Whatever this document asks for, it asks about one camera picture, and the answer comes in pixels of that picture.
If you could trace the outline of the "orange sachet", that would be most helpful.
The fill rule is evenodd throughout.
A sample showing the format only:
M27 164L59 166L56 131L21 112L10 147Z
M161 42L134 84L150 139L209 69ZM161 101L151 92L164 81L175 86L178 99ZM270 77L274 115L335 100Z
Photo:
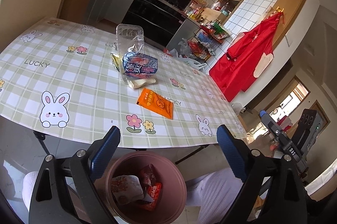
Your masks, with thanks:
M144 88L136 104L163 117L173 119L173 103L153 90Z

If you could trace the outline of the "blue snack wrapper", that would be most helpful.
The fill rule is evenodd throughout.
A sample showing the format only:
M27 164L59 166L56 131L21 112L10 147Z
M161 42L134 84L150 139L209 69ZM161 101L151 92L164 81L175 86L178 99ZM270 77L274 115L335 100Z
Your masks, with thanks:
M139 52L129 52L123 56L122 65L126 76L146 79L157 73L158 59Z

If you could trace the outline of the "red apron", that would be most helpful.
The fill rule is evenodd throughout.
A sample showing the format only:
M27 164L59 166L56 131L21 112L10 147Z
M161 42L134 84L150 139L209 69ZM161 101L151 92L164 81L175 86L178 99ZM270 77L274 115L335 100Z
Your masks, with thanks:
M274 59L273 38L283 12L275 11L250 31L239 33L209 75L231 102L246 92Z

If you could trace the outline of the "checkered bunny tablecloth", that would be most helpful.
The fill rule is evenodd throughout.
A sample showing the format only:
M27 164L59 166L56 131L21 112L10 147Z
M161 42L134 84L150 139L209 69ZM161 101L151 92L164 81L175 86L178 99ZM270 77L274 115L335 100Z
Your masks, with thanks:
M233 108L203 72L147 47L158 60L150 89L173 104L168 119L137 104L140 90L113 65L115 35L92 26L45 18L1 52L1 116L63 139L92 143L112 126L120 147L213 144L220 125L235 138L243 129Z

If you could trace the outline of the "gold foil wrapper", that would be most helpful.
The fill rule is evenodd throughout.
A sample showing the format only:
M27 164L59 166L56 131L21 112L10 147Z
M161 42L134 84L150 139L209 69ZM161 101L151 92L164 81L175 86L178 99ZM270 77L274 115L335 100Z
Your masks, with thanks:
M112 64L114 65L115 69L120 72L120 69L122 67L122 60L120 59L120 56L117 53L111 53L112 58Z

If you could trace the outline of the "clear plastic tray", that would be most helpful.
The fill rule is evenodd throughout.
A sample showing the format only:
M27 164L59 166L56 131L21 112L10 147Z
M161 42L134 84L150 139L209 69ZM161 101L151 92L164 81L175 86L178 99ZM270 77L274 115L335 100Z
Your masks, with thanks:
M126 74L123 66L123 57L127 53L144 53L144 32L142 27L119 24L116 27L116 48L119 57L120 78L130 87L130 83L135 79Z

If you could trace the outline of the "pink trash bin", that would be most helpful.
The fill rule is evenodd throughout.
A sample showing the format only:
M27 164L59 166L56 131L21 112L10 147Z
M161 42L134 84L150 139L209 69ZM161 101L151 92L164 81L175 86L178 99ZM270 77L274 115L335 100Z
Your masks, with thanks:
M167 158L137 151L116 160L105 178L106 200L128 223L173 223L185 208L187 190Z

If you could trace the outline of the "black oven stove unit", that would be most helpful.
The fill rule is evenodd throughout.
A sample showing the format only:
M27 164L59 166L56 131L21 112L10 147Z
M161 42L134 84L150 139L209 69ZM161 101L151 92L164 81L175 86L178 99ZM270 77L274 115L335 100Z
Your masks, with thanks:
M133 0L122 23L140 26L156 47L166 47L187 15L163 0Z

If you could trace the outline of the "white plastic bag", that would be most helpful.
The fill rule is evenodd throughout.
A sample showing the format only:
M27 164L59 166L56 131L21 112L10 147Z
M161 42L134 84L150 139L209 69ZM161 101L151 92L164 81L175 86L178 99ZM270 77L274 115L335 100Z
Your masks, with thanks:
M175 58L176 60L182 62L182 63L185 63L189 66L191 66L192 68L196 69L196 70L202 70L204 67L207 66L206 63L200 63L194 59L191 59L191 58L182 58L182 57L178 57L178 58Z

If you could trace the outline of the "grey kitchen cabinets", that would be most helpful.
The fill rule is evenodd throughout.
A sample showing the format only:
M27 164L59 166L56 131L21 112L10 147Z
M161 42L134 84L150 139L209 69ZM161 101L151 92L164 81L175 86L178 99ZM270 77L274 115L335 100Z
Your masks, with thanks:
M89 0L83 22L96 25L103 19L120 24L134 0Z

